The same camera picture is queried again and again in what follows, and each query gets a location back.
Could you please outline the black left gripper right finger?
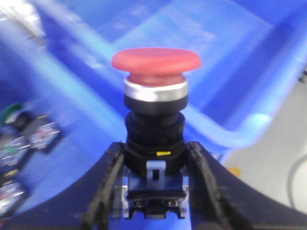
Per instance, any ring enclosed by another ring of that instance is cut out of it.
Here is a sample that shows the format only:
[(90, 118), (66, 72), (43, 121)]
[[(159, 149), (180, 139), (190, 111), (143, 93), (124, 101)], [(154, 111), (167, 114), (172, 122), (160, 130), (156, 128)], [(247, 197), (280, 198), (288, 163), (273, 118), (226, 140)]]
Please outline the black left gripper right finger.
[(305, 230), (306, 214), (239, 180), (200, 143), (187, 143), (193, 230)]

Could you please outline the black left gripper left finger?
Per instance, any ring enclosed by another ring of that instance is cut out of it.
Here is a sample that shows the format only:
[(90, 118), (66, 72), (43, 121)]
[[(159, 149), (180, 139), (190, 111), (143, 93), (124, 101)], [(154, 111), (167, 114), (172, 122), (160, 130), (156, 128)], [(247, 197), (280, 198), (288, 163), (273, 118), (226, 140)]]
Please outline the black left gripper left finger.
[(124, 145), (113, 142), (79, 180), (54, 198), (4, 222), (4, 230), (109, 230)]

